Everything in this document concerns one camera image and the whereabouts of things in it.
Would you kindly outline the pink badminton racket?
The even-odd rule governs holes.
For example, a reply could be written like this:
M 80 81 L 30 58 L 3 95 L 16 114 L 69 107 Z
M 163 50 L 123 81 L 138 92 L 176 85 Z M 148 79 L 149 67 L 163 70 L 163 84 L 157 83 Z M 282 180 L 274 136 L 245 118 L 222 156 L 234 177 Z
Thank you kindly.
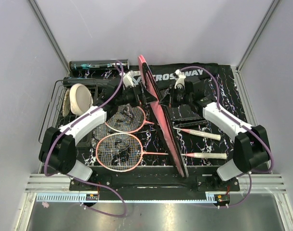
M 95 154 L 101 166 L 115 172 L 135 169 L 145 155 L 168 155 L 144 151 L 140 140 L 129 133 L 114 133 L 102 138 L 96 146 Z
M 116 132 L 125 133 L 138 132 L 145 124 L 154 125 L 153 122 L 146 120 L 146 114 L 141 107 L 131 107 L 129 104 L 119 106 L 117 112 L 108 121 L 106 121 L 105 124 Z M 194 136 L 213 139 L 216 141 L 221 140 L 221 136 L 217 134 L 186 128 L 174 127 L 174 129 Z

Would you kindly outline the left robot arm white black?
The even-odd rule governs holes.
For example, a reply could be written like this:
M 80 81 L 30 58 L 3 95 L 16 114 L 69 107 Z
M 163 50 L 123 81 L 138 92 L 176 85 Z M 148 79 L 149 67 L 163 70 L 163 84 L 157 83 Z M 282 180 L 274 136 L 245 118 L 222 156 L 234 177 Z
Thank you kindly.
M 104 95 L 86 113 L 60 128 L 46 130 L 41 145 L 39 160 L 44 164 L 44 174 L 49 177 L 48 168 L 56 173 L 80 179 L 80 186 L 90 191 L 96 186 L 93 171 L 76 158 L 76 145 L 95 127 L 105 123 L 118 110 L 118 106 L 130 104 L 131 107 L 156 102 L 158 99 L 140 84 L 136 87 L 121 89 L 115 87 L 113 93 Z

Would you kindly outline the pink racket cover bag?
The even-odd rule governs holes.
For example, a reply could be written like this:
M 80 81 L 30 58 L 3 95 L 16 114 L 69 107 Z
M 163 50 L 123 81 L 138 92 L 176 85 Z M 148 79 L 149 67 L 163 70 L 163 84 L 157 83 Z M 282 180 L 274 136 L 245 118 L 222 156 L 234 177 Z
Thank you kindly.
M 160 100 L 162 99 L 160 90 L 143 55 L 138 56 L 138 65 L 142 78 L 142 83 L 144 84 L 147 91 L 157 99 L 155 102 L 152 102 L 150 104 L 150 107 L 153 112 L 152 115 L 156 119 L 159 126 L 159 137 L 162 139 L 165 149 L 171 156 L 171 159 L 173 160 L 174 166 L 178 170 L 178 173 L 181 175 L 182 178 L 187 178 L 188 170 L 181 156 L 176 137 L 173 134 L 173 128 L 169 118 L 168 109 L 160 105 Z

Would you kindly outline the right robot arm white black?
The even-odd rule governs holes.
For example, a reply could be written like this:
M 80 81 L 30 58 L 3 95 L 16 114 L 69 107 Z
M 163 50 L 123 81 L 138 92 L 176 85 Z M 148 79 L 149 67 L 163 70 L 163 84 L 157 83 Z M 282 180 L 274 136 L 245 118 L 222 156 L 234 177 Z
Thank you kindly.
M 216 125 L 234 142 L 233 158 L 220 166 L 217 175 L 211 178 L 215 190 L 223 190 L 230 179 L 271 160 L 267 132 L 263 126 L 254 127 L 238 119 L 214 97 L 206 96 L 188 81 L 182 88 L 170 86 L 168 93 L 160 100 L 160 105 L 167 107 L 183 104 L 189 105 L 194 113 Z

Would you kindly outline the black teal shuttlecock tube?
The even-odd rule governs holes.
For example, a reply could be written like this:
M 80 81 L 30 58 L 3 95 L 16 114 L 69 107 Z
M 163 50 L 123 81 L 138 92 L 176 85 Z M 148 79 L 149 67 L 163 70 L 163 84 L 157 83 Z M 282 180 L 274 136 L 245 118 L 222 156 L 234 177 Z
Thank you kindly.
M 130 67 L 128 59 L 119 60 L 90 60 L 90 61 L 70 61 L 68 63 L 71 71 L 80 70 L 109 70 L 114 69 L 115 65 L 120 67 L 123 66 L 124 70 L 128 70 Z

